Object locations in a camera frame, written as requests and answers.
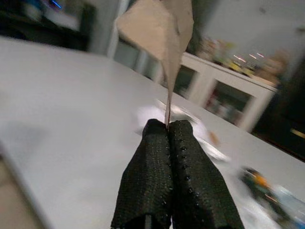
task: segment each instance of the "white cabinet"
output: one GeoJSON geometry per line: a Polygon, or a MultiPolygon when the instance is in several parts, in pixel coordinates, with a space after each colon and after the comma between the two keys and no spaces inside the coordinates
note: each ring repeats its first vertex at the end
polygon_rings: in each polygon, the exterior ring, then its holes
{"type": "MultiPolygon", "coordinates": [[[[269,85],[186,52],[181,64],[180,72],[188,69],[191,80],[187,88],[175,92],[248,132],[276,92],[269,85]]],[[[160,66],[154,80],[163,82],[160,66]]]]}

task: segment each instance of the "white tabletop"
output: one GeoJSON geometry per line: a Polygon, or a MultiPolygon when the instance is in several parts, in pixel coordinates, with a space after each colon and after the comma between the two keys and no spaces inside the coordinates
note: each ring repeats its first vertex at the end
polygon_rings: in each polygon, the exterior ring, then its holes
{"type": "MultiPolygon", "coordinates": [[[[141,139],[134,111],[165,101],[166,90],[105,57],[4,38],[0,70],[2,153],[43,223],[109,228],[122,172],[141,139]]],[[[173,102],[214,131],[234,163],[305,200],[303,162],[177,95],[173,102]]]]}

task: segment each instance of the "black mesh fabric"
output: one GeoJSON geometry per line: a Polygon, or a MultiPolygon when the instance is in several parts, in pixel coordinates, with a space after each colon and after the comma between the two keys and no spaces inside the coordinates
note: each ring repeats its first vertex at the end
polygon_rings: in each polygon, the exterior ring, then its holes
{"type": "Polygon", "coordinates": [[[175,229],[243,229],[225,181],[193,136],[191,124],[170,124],[175,229]]]}
{"type": "Polygon", "coordinates": [[[167,135],[163,123],[147,122],[122,176],[113,228],[143,229],[145,215],[152,216],[152,229],[169,228],[173,181],[167,135]]]}

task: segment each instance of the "floor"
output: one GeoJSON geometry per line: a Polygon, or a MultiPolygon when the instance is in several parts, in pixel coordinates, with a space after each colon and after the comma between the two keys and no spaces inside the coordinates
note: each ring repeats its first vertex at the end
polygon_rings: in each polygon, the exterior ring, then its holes
{"type": "Polygon", "coordinates": [[[0,228],[43,229],[37,216],[0,158],[0,228]]]}

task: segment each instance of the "beige paper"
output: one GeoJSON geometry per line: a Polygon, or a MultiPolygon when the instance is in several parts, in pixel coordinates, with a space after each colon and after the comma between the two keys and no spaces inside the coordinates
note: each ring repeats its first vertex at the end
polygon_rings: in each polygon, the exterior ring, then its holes
{"type": "Polygon", "coordinates": [[[181,57],[193,32],[191,0],[138,0],[118,20],[119,32],[162,64],[168,85],[168,125],[181,57]]]}

